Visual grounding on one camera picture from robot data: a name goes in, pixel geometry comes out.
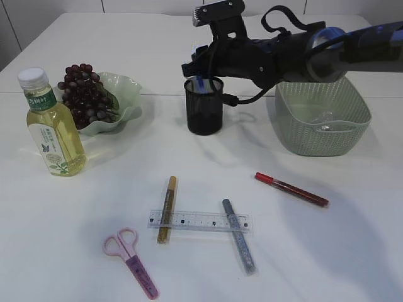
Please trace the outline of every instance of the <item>scissors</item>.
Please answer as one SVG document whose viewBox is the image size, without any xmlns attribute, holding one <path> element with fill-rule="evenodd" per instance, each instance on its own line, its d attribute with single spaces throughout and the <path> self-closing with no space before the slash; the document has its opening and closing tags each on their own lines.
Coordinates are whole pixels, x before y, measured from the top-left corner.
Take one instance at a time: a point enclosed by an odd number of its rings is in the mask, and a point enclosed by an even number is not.
<svg viewBox="0 0 403 302">
<path fill-rule="evenodd" d="M 133 242 L 126 242 L 123 239 L 123 233 L 132 233 L 134 236 Z M 140 283 L 142 289 L 149 299 L 154 300 L 158 297 L 158 290 L 152 283 L 148 273 L 145 271 L 139 257 L 134 251 L 134 246 L 137 242 L 137 235 L 135 230 L 131 228 L 122 228 L 117 235 L 109 236 L 105 239 L 102 249 L 103 252 L 108 256 L 119 256 L 126 263 L 137 282 Z"/>
</svg>

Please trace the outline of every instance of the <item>glitter pen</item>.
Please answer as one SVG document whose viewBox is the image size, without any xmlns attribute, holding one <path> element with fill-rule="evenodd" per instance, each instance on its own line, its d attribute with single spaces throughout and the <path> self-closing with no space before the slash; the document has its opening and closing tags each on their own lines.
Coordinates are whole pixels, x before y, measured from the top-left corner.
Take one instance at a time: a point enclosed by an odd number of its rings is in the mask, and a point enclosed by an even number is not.
<svg viewBox="0 0 403 302">
<path fill-rule="evenodd" d="M 232 209 L 231 203 L 228 199 L 222 201 L 224 206 L 225 214 L 227 214 L 227 219 L 231 228 L 240 228 L 238 219 Z M 256 267 L 254 266 L 253 259 L 249 248 L 247 247 L 244 234 L 241 231 L 232 231 L 232 236 L 234 237 L 235 243 L 237 245 L 238 253 L 241 256 L 242 263 L 247 275 L 251 275 L 256 272 Z"/>
<path fill-rule="evenodd" d="M 275 179 L 273 177 L 264 175 L 263 173 L 257 172 L 256 175 L 254 176 L 257 180 L 264 182 L 265 184 L 269 184 L 272 187 L 275 187 L 277 189 L 280 189 L 284 192 L 290 193 L 296 197 L 302 198 L 310 203 L 313 203 L 317 206 L 320 206 L 322 208 L 328 208 L 329 207 L 329 201 L 327 199 L 324 199 L 318 195 L 309 193 L 307 191 L 304 191 L 303 189 L 300 189 L 298 187 L 294 187 L 290 184 L 287 184 L 285 182 L 279 181 L 278 179 Z"/>
<path fill-rule="evenodd" d="M 166 190 L 164 207 L 162 209 L 162 216 L 161 216 L 161 223 L 166 225 L 170 224 L 171 222 L 172 217 L 171 213 L 174 206 L 175 188 L 176 188 L 176 177 L 171 176 L 171 178 L 169 178 L 169 184 Z M 169 228 L 167 227 L 159 228 L 157 237 L 158 243 L 167 243 L 168 231 Z"/>
</svg>

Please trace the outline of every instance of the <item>red pen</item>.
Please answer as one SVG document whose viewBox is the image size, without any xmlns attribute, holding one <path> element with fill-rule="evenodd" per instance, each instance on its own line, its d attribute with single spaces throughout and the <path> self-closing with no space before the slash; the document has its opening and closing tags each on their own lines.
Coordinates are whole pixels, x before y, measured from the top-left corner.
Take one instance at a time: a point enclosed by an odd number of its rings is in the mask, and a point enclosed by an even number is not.
<svg viewBox="0 0 403 302">
<path fill-rule="evenodd" d="M 302 198 L 317 206 L 321 206 L 322 208 L 327 208 L 329 206 L 329 201 L 327 199 L 324 199 L 318 195 L 304 191 L 303 189 L 300 189 L 298 187 L 294 187 L 285 182 L 279 181 L 278 179 L 275 179 L 273 177 L 264 175 L 263 173 L 257 172 L 254 178 L 264 182 L 265 184 L 269 184 L 272 187 L 276 187 L 277 189 L 290 193 L 296 197 Z"/>
</svg>

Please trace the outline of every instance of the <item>clear ruler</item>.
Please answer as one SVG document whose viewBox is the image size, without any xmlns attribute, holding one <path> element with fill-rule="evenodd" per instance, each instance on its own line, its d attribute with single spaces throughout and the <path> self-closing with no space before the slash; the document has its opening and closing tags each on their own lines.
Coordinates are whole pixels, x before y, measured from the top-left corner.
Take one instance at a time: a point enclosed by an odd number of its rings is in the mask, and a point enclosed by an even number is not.
<svg viewBox="0 0 403 302">
<path fill-rule="evenodd" d="M 242 231 L 251 232 L 252 224 L 248 215 L 236 215 L 241 228 L 232 228 L 229 225 L 227 215 L 220 213 L 202 213 L 202 212 L 179 212 L 166 213 L 171 215 L 168 224 L 161 223 L 162 211 L 151 211 L 148 227 L 160 228 L 168 227 L 174 230 L 192 230 L 208 232 L 232 232 Z"/>
</svg>

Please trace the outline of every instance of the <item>black pen holder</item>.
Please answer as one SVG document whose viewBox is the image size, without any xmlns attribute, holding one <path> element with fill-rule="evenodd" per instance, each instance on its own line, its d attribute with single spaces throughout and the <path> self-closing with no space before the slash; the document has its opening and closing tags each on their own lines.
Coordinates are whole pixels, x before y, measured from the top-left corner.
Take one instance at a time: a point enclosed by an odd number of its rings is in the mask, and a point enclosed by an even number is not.
<svg viewBox="0 0 403 302">
<path fill-rule="evenodd" d="M 222 127 L 222 88 L 224 83 L 217 77 L 210 80 L 193 77 L 184 83 L 188 128 L 198 135 L 210 135 Z"/>
</svg>

